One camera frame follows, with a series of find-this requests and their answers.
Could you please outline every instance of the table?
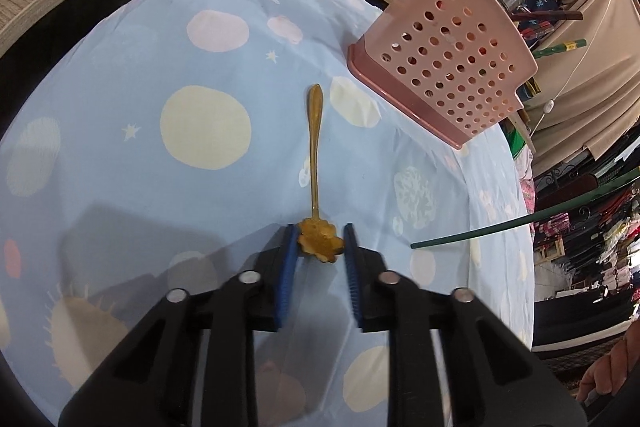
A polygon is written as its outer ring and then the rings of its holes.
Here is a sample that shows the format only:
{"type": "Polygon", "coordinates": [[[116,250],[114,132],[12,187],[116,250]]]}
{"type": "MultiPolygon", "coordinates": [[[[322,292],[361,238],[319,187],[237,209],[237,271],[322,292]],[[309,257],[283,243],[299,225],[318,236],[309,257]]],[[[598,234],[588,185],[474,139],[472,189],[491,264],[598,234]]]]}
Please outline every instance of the table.
{"type": "MultiPolygon", "coordinates": [[[[315,82],[321,215],[425,288],[471,287],[530,345],[527,227],[408,247],[526,210],[498,128],[456,152],[350,76],[344,46],[379,13],[134,0],[36,88],[0,142],[0,347],[50,420],[169,288],[217,287],[308,214],[315,82]]],[[[384,425],[386,338],[355,328],[342,260],[300,260],[293,303],[256,338],[262,425],[384,425]]]]}

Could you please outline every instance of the human hand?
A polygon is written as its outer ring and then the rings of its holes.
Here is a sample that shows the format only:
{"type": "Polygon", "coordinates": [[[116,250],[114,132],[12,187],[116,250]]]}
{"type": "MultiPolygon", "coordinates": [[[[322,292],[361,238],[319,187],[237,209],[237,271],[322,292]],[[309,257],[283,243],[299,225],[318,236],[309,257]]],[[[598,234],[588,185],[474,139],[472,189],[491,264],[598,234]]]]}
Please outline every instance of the human hand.
{"type": "Polygon", "coordinates": [[[611,351],[593,362],[587,369],[580,381],[580,391],[576,400],[585,401],[593,389],[601,395],[610,393],[615,395],[639,359],[640,321],[635,321],[611,351]]]}

